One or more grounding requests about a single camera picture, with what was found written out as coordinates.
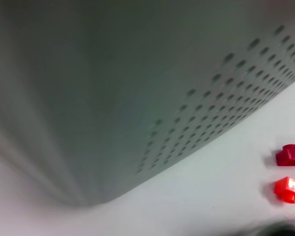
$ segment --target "gray perforated panel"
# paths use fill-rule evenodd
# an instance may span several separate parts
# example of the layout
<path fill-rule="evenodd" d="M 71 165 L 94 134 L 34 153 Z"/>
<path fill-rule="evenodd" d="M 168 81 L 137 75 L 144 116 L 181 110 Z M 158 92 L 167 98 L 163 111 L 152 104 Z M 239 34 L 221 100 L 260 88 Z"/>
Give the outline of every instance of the gray perforated panel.
<path fill-rule="evenodd" d="M 295 0 L 21 2 L 0 1 L 29 71 L 0 80 L 0 125 L 70 204 L 120 196 L 295 81 Z"/>

